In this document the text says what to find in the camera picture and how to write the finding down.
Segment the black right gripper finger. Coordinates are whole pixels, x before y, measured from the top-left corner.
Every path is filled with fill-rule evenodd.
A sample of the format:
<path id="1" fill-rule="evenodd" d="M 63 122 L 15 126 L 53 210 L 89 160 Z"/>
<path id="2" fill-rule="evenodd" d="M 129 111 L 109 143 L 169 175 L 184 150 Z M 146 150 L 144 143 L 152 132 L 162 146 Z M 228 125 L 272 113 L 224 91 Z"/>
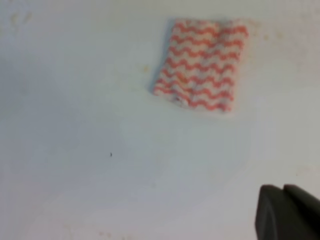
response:
<path id="1" fill-rule="evenodd" d="M 320 200 L 297 185 L 262 185 L 255 231 L 258 240 L 318 240 Z"/>

